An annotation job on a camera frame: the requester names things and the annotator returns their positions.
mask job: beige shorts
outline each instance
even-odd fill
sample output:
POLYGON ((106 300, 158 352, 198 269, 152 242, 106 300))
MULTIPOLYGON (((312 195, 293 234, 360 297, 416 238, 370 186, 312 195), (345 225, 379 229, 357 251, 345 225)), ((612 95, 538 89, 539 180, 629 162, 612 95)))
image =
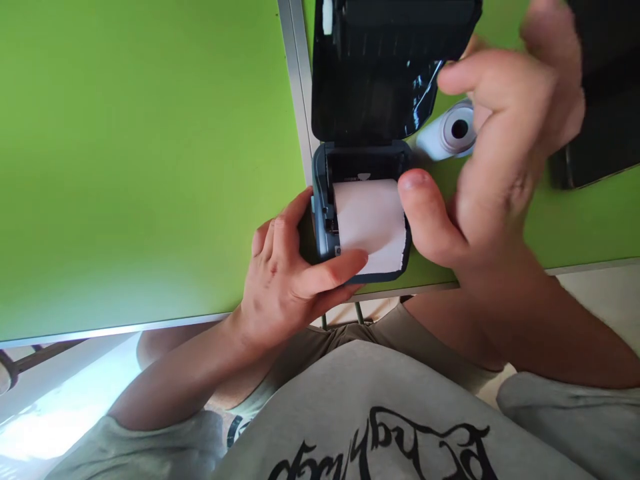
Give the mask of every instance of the beige shorts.
POLYGON ((298 333, 260 385, 229 412, 253 418, 286 382, 353 340, 376 343, 404 353, 474 394, 499 373, 474 365, 444 345, 400 304, 372 325, 349 324, 331 331, 308 327, 298 333))

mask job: printer lid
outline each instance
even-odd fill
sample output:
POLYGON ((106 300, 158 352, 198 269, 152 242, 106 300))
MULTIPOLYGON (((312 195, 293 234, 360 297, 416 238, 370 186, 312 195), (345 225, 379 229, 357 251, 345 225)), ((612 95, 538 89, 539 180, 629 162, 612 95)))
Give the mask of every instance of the printer lid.
POLYGON ((463 54, 481 14, 482 0, 316 0, 316 138, 384 145, 418 131, 437 73, 463 54))

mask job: spare paper roll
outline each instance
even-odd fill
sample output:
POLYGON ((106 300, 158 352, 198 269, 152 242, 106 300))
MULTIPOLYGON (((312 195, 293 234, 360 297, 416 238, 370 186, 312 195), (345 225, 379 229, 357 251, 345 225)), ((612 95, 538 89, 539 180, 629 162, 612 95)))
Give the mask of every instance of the spare paper roll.
POLYGON ((369 262, 359 275, 402 270, 405 214, 395 180, 334 183, 340 248, 363 249, 369 262))
POLYGON ((464 99, 428 124, 415 141, 433 161, 470 155, 475 145, 473 103, 464 99))

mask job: knee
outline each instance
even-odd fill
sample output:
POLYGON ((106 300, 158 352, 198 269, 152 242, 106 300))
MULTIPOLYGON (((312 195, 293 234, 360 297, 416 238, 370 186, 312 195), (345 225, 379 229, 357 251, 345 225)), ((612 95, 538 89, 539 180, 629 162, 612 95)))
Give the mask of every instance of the knee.
POLYGON ((163 355, 170 352, 168 338, 171 334, 165 330, 150 330, 142 332, 138 346, 136 348, 136 356, 140 369, 144 370, 150 364, 160 359, 163 355))
POLYGON ((142 332, 136 349, 140 368, 144 370, 153 362, 160 360, 160 358, 168 354, 174 348, 196 337, 205 330, 210 329, 212 325, 214 325, 214 323, 201 323, 185 327, 148 330, 142 332))

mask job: t-shirt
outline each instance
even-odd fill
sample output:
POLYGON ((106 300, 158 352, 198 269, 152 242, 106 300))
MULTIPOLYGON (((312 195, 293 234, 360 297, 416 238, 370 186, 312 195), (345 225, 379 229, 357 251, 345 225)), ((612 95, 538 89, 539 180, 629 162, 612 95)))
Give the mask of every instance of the t-shirt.
POLYGON ((640 389, 519 373, 498 404, 354 341, 281 388, 224 456, 211 412, 156 432, 105 417, 48 479, 640 478, 640 389))

